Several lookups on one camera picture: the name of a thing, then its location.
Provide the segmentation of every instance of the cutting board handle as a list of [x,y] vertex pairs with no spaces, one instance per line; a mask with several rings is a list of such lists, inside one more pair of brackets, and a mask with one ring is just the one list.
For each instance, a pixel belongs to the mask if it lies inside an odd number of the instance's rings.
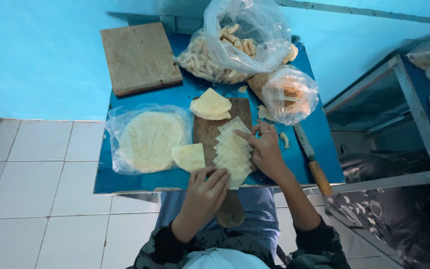
[[225,200],[215,214],[218,223],[225,228],[240,226],[245,220],[245,210],[236,195],[236,190],[228,190]]

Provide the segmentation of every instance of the blue metal tabletop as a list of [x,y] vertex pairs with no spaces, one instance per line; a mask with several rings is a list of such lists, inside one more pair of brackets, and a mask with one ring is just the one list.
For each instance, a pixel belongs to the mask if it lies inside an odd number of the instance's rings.
[[[174,55],[182,52],[190,41],[190,36],[185,34],[169,34],[168,38]],[[296,66],[314,78],[303,45],[300,43],[295,43],[295,45],[299,49],[298,56],[289,64]],[[211,87],[218,93],[225,93],[225,97],[248,98],[250,101],[252,123],[254,125],[257,124],[257,107],[261,104],[261,101],[251,90],[247,90],[246,93],[237,91],[238,88],[246,85],[246,83],[213,85],[213,83],[195,77],[182,68],[180,70],[183,76],[182,83],[122,97],[117,97],[112,93],[110,97],[111,106],[114,108],[123,106],[125,109],[130,110],[130,108],[142,103],[158,103],[173,104],[188,109],[193,97],[200,96],[206,89]],[[344,180],[343,172],[339,165],[336,149],[334,148],[331,132],[322,107],[323,105],[320,101],[315,111],[303,120],[301,125],[316,152],[315,158],[324,170],[328,181],[330,183],[341,183]],[[279,140],[279,146],[287,166],[293,171],[301,184],[314,184],[314,179],[308,168],[308,159],[298,143],[293,127],[283,124],[275,126],[278,132],[284,132],[290,140],[291,147],[288,149],[284,149],[283,141]],[[180,168],[136,176],[115,173],[112,170],[109,133],[105,131],[104,134],[99,157],[99,169],[94,185],[95,194],[143,193],[187,189],[189,173]],[[276,186],[275,182],[259,170],[250,174],[245,180],[245,184],[247,186]]]

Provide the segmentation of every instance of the wooden cutting board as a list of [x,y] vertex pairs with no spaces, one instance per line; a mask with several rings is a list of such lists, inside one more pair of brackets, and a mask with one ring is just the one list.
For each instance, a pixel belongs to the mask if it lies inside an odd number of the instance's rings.
[[101,30],[100,35],[115,95],[182,81],[161,22]]
[[[251,111],[250,103],[247,98],[228,98],[232,103],[232,108],[228,111],[232,119],[239,116],[243,123],[251,130]],[[220,131],[218,126],[222,126],[231,119],[219,121],[209,121],[195,116],[194,119],[194,144],[202,143],[204,145],[205,165],[215,166],[213,160],[217,157],[214,146],[218,144],[215,139]],[[251,169],[255,171],[257,167],[253,163],[253,158],[250,158]],[[215,214],[218,223],[225,228],[233,228],[240,226],[245,220],[245,210],[236,195],[235,190],[228,190],[228,194],[222,203],[222,206]]]
[[[247,98],[227,98],[232,103],[232,108],[228,111],[232,116],[231,119],[224,119],[219,121],[209,121],[206,119],[199,118],[195,116],[194,119],[194,144],[202,143],[204,145],[204,154],[205,154],[205,165],[206,166],[215,166],[213,160],[218,156],[214,146],[218,144],[218,141],[215,139],[220,131],[218,130],[219,126],[222,126],[239,116],[243,123],[247,126],[248,130],[251,130],[251,111],[250,111],[250,103]],[[251,169],[255,171],[257,167],[253,163],[253,158],[250,158],[250,162],[252,163]]]

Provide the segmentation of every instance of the knife blade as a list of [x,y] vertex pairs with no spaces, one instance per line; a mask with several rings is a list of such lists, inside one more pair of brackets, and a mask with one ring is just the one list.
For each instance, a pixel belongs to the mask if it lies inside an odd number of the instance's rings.
[[326,178],[326,175],[324,174],[320,164],[314,159],[313,146],[311,146],[311,143],[308,140],[308,137],[306,136],[303,127],[299,123],[297,123],[294,125],[293,128],[295,129],[296,136],[302,144],[302,148],[306,153],[306,156],[310,160],[310,162],[308,163],[308,167],[310,168],[311,174],[313,175],[314,181],[316,182],[316,185],[318,185],[321,194],[323,196],[331,195],[333,193],[331,185],[328,182],[328,179]]
[[302,144],[302,147],[306,153],[306,156],[308,157],[308,159],[310,159],[310,161],[314,161],[314,149],[311,146],[310,141],[308,140],[308,137],[306,136],[306,133],[303,130],[303,127],[299,123],[297,123],[295,124],[294,128],[295,128],[296,136],[300,140],[300,143]]

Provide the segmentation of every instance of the food crumb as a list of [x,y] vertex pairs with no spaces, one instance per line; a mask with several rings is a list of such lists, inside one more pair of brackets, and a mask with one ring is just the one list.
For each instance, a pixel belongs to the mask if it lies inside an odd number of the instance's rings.
[[248,88],[248,86],[242,86],[238,89],[238,91],[241,93],[245,93],[245,92],[247,92],[247,88]]
[[280,132],[279,133],[279,137],[285,143],[285,148],[289,148],[290,147],[290,142],[289,142],[288,137],[286,136],[286,134],[284,132]]

